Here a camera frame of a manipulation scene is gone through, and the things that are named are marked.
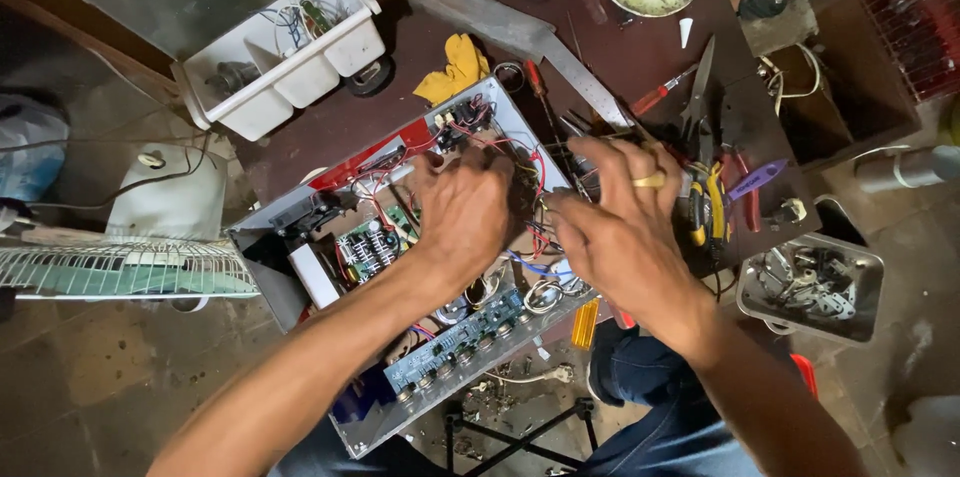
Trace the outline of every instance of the wooden table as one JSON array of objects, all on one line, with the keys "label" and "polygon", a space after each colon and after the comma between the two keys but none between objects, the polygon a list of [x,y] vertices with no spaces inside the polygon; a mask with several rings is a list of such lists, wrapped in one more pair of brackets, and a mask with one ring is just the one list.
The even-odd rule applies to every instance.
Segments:
[{"label": "wooden table", "polygon": [[[498,1],[555,25],[560,39],[573,48],[569,12],[583,60],[614,95],[628,104],[698,62],[709,37],[716,35],[709,91],[716,98],[714,111],[721,109],[721,98],[724,105],[730,105],[727,111],[731,115],[722,123],[724,141],[741,148],[750,167],[781,158],[791,160],[783,174],[761,189],[761,213],[774,209],[787,197],[803,200],[809,212],[801,224],[782,227],[777,232],[764,229],[750,233],[737,209],[734,242],[726,248],[720,266],[738,264],[753,254],[820,227],[810,192],[793,163],[784,130],[762,80],[757,77],[756,62],[729,0],[694,0],[674,16],[638,17],[622,29],[618,25],[621,12],[610,0],[600,0],[608,17],[603,24],[594,22],[584,0]],[[237,157],[261,203],[293,188],[311,170],[338,164],[426,112],[426,102],[412,92],[428,72],[442,69],[447,63],[444,41],[456,31],[437,18],[411,11],[406,2],[383,3],[383,6],[383,13],[375,21],[396,64],[394,79],[386,90],[368,99],[355,98],[345,89],[336,90],[293,116],[266,139],[235,142]],[[686,49],[679,46],[678,20],[682,17],[694,20]],[[517,59],[499,48],[480,45],[492,65]],[[546,61],[541,67],[554,112],[560,115],[572,109],[579,115],[589,115],[587,103],[557,71]],[[679,114],[690,100],[692,83],[691,77],[671,91],[663,102],[643,116],[644,122],[679,125]],[[526,90],[516,97],[516,104],[537,134],[549,142],[552,135],[542,107],[532,95],[522,95],[524,93]],[[684,253],[695,274],[709,274],[710,267],[703,254],[695,250]]]}]

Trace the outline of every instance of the blue circuit board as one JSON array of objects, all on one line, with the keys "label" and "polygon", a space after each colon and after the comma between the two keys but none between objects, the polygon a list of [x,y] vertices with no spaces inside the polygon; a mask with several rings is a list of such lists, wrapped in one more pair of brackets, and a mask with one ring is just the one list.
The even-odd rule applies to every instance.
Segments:
[{"label": "blue circuit board", "polygon": [[494,332],[500,323],[513,319],[522,311],[523,300],[516,287],[498,291],[483,308],[388,366],[384,373],[393,391],[400,392],[404,386],[415,383],[445,361],[453,360],[454,353],[461,346],[476,350],[477,341],[482,336]]}]

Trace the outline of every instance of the screwdriver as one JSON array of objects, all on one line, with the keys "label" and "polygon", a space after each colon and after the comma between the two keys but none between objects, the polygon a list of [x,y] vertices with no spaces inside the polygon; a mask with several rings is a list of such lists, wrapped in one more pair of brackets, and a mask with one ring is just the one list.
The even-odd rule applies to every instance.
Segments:
[{"label": "screwdriver", "polygon": [[660,102],[664,99],[667,92],[678,86],[684,77],[687,77],[691,73],[695,72],[698,67],[700,67],[700,63],[690,66],[684,73],[678,75],[670,81],[667,81],[663,85],[660,85],[655,90],[651,90],[650,93],[643,96],[637,102],[634,102],[633,105],[630,106],[630,111],[633,113],[633,116],[641,116],[650,111],[650,108],[654,107],[657,102]]},{"label": "screwdriver", "polygon": [[[543,112],[546,114],[547,122],[550,123],[550,131],[553,132],[553,139],[556,140],[558,144],[563,144],[560,141],[560,134],[557,132],[557,125],[553,122],[553,112],[550,111],[550,105],[546,101],[546,90],[543,87],[544,79],[541,77],[540,71],[536,68],[537,65],[533,61],[527,60],[523,66],[527,68],[527,75],[529,76],[527,81],[530,83],[530,88],[534,90],[534,95],[539,98],[539,101],[544,105]],[[559,156],[563,160],[563,167],[566,169],[567,176],[569,176],[570,179],[576,180],[577,175],[573,172],[573,168],[570,167],[567,150],[561,148]]]}]

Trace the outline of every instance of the rag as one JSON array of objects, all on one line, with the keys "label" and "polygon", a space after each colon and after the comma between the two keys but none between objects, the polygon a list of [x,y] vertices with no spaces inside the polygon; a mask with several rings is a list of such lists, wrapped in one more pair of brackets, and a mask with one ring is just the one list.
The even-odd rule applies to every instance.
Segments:
[{"label": "rag", "polygon": [[414,89],[414,94],[426,98],[431,106],[450,99],[457,92],[490,75],[487,58],[465,34],[455,34],[446,40],[446,70],[430,72]]}]

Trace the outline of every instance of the left hand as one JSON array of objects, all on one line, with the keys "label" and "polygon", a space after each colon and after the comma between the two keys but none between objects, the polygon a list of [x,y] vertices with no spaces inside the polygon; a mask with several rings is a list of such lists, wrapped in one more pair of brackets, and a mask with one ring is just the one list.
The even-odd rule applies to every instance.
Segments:
[{"label": "left hand", "polygon": [[463,290],[503,251],[514,166],[507,157],[491,158],[475,146],[438,172],[443,161],[429,151],[413,161],[422,207],[420,242],[411,251],[434,262]]}]

